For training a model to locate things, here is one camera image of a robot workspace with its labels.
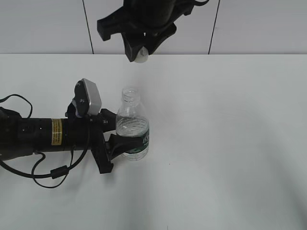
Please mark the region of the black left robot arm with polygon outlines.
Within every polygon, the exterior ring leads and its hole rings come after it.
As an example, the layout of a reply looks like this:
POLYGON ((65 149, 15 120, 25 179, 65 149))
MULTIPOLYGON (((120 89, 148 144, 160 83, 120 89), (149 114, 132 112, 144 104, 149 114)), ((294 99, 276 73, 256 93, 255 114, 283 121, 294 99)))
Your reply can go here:
POLYGON ((104 133, 116 129, 116 114, 102 109, 98 115, 82 118, 70 115, 68 118, 22 118, 16 111, 0 109, 0 164, 6 170, 27 178, 58 178, 66 175, 72 166, 61 166, 49 174, 35 175, 18 172, 4 161, 30 156, 36 152, 60 152, 83 150, 92 152, 101 174, 110 173, 112 160, 124 152, 145 148, 149 144, 149 132, 139 137, 110 135, 104 133))

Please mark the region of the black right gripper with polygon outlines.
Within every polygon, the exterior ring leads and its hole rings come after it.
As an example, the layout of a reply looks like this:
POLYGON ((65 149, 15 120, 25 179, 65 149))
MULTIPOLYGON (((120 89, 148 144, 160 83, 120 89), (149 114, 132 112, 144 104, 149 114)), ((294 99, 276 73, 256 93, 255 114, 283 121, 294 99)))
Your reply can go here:
POLYGON ((125 55, 134 62, 143 46, 152 55, 173 36, 177 30, 173 22, 181 15, 189 15, 193 8, 191 0, 125 0, 123 6, 97 21, 97 31, 103 41, 121 33, 125 55))

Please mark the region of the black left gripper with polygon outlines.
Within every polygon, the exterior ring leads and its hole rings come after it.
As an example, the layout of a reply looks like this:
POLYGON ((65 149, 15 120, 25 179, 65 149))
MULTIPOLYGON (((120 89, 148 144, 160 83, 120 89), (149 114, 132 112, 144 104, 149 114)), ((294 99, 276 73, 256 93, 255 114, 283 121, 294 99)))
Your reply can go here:
POLYGON ((91 151, 100 174, 112 172, 111 162, 122 155, 130 161, 142 159, 148 152, 148 135, 141 137, 122 137, 111 134, 106 142, 104 133, 116 130, 117 114, 108 109, 101 109, 98 115, 77 117, 72 112, 65 113, 63 120, 63 144, 71 151, 82 150, 81 156, 69 169, 76 167, 91 151))

